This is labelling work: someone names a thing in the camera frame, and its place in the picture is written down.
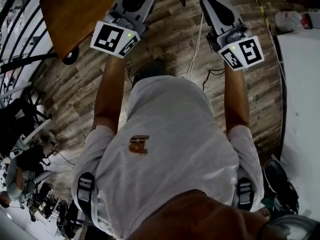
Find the logo on shirt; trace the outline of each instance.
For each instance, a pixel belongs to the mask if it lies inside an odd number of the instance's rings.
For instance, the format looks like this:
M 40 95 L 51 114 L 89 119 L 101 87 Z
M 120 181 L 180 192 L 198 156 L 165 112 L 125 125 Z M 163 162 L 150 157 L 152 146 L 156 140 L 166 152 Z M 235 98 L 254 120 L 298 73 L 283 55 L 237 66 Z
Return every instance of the logo on shirt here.
M 132 153 L 145 156 L 148 150 L 145 148 L 146 140 L 149 140 L 149 136 L 135 135 L 130 139 L 129 150 Z

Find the wooden tabletop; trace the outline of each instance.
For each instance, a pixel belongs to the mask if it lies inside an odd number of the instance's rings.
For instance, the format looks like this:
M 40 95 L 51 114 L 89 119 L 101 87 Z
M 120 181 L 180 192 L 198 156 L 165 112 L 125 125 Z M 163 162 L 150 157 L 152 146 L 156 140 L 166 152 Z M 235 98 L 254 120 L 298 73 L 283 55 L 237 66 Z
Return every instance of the wooden tabletop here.
M 104 18 L 114 0 L 40 0 L 46 28 L 62 60 Z

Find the person sitting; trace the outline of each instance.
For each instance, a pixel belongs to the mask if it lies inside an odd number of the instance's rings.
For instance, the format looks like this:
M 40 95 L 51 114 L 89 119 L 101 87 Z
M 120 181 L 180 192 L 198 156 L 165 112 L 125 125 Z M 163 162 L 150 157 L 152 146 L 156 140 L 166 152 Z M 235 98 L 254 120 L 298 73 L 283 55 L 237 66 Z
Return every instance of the person sitting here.
M 5 180 L 6 191 L 0 193 L 2 207 L 8 208 L 11 202 L 33 192 L 34 179 L 44 171 L 40 162 L 51 153 L 53 147 L 53 142 L 44 147 L 36 145 L 11 160 Z
M 16 118 L 22 111 L 23 116 Z M 7 107 L 0 109 L 0 154 L 8 157 L 19 137 L 24 134 L 28 136 L 35 128 L 33 116 L 35 108 L 26 100 L 16 98 Z

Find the white t-shirt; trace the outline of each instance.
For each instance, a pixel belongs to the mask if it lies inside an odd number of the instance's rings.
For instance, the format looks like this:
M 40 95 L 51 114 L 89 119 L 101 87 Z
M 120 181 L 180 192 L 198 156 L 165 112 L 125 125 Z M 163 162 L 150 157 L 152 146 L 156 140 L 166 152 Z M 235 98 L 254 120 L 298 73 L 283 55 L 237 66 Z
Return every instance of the white t-shirt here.
M 148 136 L 147 154 L 129 150 L 135 136 Z M 92 173 L 94 224 L 117 239 L 127 239 L 155 210 L 189 190 L 231 205 L 239 165 L 252 181 L 254 209 L 264 189 L 250 130 L 239 125 L 226 137 L 197 85 L 179 77 L 150 77 L 131 91 L 127 122 L 116 135 L 106 126 L 89 133 L 76 164 L 72 195 L 79 208 L 79 177 Z

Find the wooden floor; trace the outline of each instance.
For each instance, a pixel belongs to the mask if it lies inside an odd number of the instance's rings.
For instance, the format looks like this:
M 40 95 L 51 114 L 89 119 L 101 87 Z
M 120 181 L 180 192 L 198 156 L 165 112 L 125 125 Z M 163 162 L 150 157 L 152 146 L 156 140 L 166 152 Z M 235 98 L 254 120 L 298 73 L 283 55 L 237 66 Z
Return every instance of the wooden floor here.
M 264 18 L 255 0 L 227 0 L 241 13 L 244 22 L 254 35 L 258 35 L 265 62 L 244 71 L 250 103 L 250 128 L 254 142 L 264 154 L 261 163 L 277 151 L 280 142 L 283 99 L 280 69 L 270 40 Z M 273 23 L 275 13 L 283 10 L 303 12 L 308 6 L 306 0 L 259 0 L 266 15 Z M 176 76 L 186 77 L 186 72 L 195 52 L 201 21 L 199 0 L 186 0 L 182 7 L 178 0 L 160 0 L 147 20 L 147 37 L 129 55 L 131 73 L 152 59 L 152 50 L 160 46 L 168 70 Z M 212 53 L 206 41 L 209 31 L 205 23 L 202 27 L 200 47 L 194 63 L 191 80 L 200 87 L 209 69 L 223 68 L 219 55 Z M 102 78 L 107 54 L 91 49 L 90 38 L 80 45 L 80 55 L 71 66 L 57 59 L 42 65 L 33 79 L 38 91 L 46 92 L 44 106 L 53 115 L 50 130 L 58 140 L 57 149 L 71 162 L 76 162 L 81 154 L 86 136 L 92 127 L 96 92 Z M 210 75 L 205 85 L 205 93 L 211 100 L 214 118 L 225 131 L 224 118 L 224 75 Z M 120 124 L 126 121 L 128 96 L 132 84 L 127 79 L 124 84 Z M 73 166 L 66 161 L 59 163 L 57 173 L 50 179 L 57 197 L 71 199 L 70 186 Z

